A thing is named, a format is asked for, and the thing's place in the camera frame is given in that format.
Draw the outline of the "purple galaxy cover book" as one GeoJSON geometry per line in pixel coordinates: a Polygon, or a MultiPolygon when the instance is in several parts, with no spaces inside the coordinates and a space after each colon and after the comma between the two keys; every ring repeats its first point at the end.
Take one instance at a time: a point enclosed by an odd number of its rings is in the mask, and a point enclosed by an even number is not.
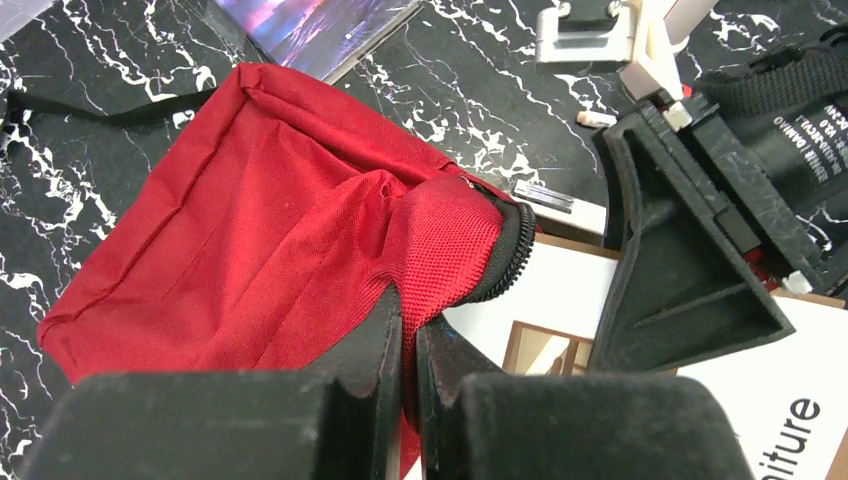
{"type": "Polygon", "coordinates": [[[271,62],[334,83],[416,15],[412,0],[210,3],[271,62]]]}

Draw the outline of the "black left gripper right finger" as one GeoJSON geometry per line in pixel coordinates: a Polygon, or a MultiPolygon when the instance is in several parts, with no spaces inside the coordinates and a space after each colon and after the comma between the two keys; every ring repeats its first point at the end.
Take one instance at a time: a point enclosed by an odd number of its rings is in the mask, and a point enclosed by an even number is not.
{"type": "Polygon", "coordinates": [[[748,479],[713,395],[670,375],[520,376],[444,319],[416,335],[427,479],[748,479]]]}

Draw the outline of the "red student backpack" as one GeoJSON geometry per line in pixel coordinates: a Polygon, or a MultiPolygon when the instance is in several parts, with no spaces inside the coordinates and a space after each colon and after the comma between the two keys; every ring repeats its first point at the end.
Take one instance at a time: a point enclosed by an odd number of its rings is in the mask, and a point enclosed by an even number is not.
{"type": "Polygon", "coordinates": [[[348,94],[243,63],[41,321],[64,375],[303,367],[395,288],[400,471],[420,456],[415,337],[521,275],[532,209],[348,94]]]}

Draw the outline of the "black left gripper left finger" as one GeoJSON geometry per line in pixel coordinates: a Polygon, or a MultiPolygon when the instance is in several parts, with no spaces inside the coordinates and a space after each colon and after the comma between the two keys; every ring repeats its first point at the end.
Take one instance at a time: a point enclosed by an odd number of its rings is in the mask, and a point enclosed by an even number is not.
{"type": "Polygon", "coordinates": [[[307,367],[85,380],[48,419],[26,479],[396,479],[400,298],[307,367]]]}

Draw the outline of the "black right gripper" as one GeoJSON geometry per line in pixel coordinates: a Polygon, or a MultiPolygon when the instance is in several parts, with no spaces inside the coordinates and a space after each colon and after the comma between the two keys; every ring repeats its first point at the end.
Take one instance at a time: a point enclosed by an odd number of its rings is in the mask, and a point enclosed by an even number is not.
{"type": "Polygon", "coordinates": [[[720,228],[739,213],[660,110],[639,103],[600,135],[617,186],[620,257],[588,367],[662,372],[782,340],[795,331],[761,280],[833,294],[847,236],[817,220],[847,211],[847,42],[789,45],[704,74],[739,153],[716,154],[740,202],[742,255],[720,228]]]}

